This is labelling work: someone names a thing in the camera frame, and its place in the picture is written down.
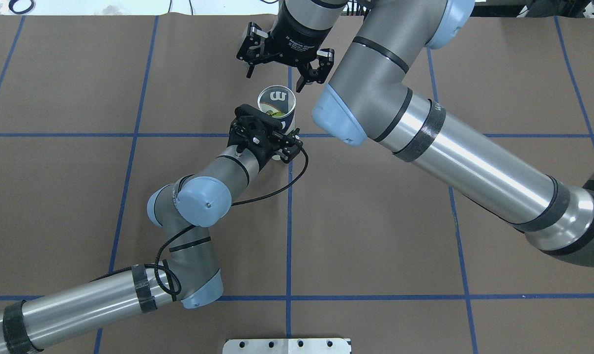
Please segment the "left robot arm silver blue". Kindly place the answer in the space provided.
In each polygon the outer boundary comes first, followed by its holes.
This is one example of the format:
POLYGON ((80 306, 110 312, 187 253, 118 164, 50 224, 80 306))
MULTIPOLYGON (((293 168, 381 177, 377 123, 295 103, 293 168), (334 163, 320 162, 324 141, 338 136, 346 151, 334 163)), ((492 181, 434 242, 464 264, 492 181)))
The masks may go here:
POLYGON ((209 227, 239 204, 238 197, 274 155, 289 163, 305 152, 299 133, 232 130, 225 150, 203 170, 149 198, 147 215, 167 238, 153 262, 6 306, 0 311, 0 354, 39 354, 173 302, 195 309, 218 300, 224 288, 209 227))

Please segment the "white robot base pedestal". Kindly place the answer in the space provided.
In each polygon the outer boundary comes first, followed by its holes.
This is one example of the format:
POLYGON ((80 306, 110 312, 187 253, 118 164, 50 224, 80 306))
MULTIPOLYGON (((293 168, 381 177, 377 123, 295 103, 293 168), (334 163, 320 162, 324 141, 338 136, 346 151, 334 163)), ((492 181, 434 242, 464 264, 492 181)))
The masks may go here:
POLYGON ((227 340, 223 354, 352 354, 350 339, 276 338, 227 340))

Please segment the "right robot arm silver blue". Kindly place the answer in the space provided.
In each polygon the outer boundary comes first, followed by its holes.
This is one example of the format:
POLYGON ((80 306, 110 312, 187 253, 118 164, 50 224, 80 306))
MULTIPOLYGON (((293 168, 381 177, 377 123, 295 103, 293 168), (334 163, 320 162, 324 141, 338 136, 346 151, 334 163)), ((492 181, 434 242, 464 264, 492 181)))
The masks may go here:
POLYGON ((363 0, 369 14, 331 79, 322 48, 345 0, 282 0, 272 29, 248 23, 237 58, 295 67, 324 85, 315 124, 344 143, 367 139, 414 163, 523 233, 542 253, 594 267, 594 174, 582 187, 540 173, 436 102, 403 84, 424 48, 445 46, 467 22, 472 0, 363 0))

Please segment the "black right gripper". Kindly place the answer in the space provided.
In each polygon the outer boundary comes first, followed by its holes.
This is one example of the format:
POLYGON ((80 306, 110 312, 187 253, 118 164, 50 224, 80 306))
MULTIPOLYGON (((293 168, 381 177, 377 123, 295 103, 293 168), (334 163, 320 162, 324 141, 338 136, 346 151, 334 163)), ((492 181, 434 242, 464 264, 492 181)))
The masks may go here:
POLYGON ((247 65, 247 79, 252 78, 255 67, 263 63, 278 62, 296 67, 300 77, 295 92, 299 93, 306 85, 325 83, 331 73, 335 50, 321 48, 330 31, 331 28, 316 30, 298 22, 277 20, 268 34, 256 22, 248 22, 236 58, 247 65), (313 60, 317 60, 318 67, 311 65, 313 60))

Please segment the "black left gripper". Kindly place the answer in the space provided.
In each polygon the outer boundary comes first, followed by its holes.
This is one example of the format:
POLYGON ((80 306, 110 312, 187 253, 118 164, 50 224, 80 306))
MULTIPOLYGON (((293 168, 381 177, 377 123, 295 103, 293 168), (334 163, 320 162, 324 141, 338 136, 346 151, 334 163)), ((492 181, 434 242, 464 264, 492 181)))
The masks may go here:
POLYGON ((303 142, 299 137, 300 130, 294 129, 287 134, 277 136, 254 135, 252 137, 252 154, 257 160, 259 170, 263 170, 268 161, 277 152, 277 160, 290 163, 300 152, 303 142))

